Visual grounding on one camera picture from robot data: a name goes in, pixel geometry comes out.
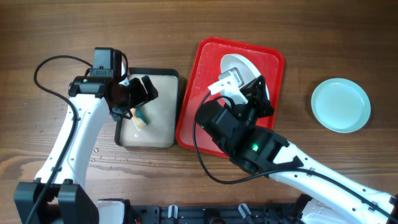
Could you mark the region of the green yellow scrub sponge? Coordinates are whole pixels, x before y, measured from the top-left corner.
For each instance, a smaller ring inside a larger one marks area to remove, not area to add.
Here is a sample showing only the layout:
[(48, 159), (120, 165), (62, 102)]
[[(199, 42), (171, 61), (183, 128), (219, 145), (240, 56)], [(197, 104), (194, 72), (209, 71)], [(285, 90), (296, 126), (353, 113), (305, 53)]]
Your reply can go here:
[(148, 125), (148, 120), (140, 108), (132, 108), (132, 120), (138, 131), (144, 130)]

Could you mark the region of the white round plate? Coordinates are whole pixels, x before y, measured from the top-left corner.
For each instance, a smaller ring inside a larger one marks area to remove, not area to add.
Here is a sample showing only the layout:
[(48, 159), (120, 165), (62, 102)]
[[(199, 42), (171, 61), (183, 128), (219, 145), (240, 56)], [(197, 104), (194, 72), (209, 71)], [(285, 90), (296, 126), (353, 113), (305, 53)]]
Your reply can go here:
[(250, 82), (261, 76), (261, 73), (250, 60), (240, 54), (224, 55), (220, 63), (221, 72), (227, 72), (232, 68), (235, 68), (239, 74), (239, 77), (234, 74), (234, 78), (240, 93), (235, 90), (222, 90), (220, 95), (230, 97), (236, 104), (246, 104), (248, 100), (244, 97), (243, 90)]

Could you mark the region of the pale green round plate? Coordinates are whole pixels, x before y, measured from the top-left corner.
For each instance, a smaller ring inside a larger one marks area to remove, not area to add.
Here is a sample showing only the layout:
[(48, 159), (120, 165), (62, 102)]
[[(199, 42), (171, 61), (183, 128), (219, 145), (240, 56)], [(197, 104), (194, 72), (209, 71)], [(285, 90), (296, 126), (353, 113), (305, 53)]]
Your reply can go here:
[(352, 133), (363, 128), (371, 116), (371, 102), (355, 82), (331, 78), (319, 84), (310, 100), (314, 117), (325, 128)]

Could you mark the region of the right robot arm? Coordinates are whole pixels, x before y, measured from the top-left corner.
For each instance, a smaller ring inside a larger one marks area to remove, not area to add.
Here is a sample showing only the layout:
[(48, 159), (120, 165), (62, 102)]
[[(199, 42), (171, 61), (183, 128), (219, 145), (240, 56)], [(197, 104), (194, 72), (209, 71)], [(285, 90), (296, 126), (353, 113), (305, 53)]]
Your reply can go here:
[(274, 110), (263, 77), (241, 88), (232, 78), (208, 87), (194, 124), (200, 125), (250, 179), (267, 177), (305, 194), (304, 223), (397, 223), (397, 197), (369, 189), (322, 165), (295, 144), (256, 125)]

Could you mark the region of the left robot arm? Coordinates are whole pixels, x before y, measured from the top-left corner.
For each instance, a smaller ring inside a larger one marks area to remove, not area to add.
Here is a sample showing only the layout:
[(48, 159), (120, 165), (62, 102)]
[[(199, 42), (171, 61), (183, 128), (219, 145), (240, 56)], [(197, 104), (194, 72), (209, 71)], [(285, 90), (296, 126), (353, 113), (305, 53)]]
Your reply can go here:
[(94, 61), (69, 84), (67, 115), (53, 149), (32, 182), (19, 182), (14, 202), (22, 223), (140, 223), (128, 200), (94, 203), (85, 192), (91, 151), (108, 118), (133, 119), (136, 110), (158, 97), (150, 78), (129, 78), (126, 54), (94, 49)]

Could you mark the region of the black water basin tray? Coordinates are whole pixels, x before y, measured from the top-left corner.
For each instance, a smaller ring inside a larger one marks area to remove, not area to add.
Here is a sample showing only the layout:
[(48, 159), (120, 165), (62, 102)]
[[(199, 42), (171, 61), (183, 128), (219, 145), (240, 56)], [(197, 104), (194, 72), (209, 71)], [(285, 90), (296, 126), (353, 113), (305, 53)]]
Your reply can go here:
[(175, 127), (178, 116), (179, 74), (169, 68), (129, 68), (130, 77), (148, 75), (159, 95), (156, 99), (139, 107), (145, 114), (148, 125), (138, 131), (131, 119), (119, 120), (114, 141), (122, 147), (169, 148), (175, 142)]

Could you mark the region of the red plastic serving tray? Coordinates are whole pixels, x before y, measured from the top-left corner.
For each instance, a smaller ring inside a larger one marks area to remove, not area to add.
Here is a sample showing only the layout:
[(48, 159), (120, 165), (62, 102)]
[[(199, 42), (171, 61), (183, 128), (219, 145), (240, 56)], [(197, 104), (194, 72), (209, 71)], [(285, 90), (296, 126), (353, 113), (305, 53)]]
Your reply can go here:
[(197, 108), (209, 92), (208, 86), (221, 74), (221, 59), (227, 54), (239, 54), (250, 60), (266, 79), (273, 108), (277, 108), (285, 59), (272, 48), (233, 40), (208, 37), (198, 46), (197, 55), (188, 81), (176, 127), (176, 139), (180, 146), (193, 150), (193, 119)]

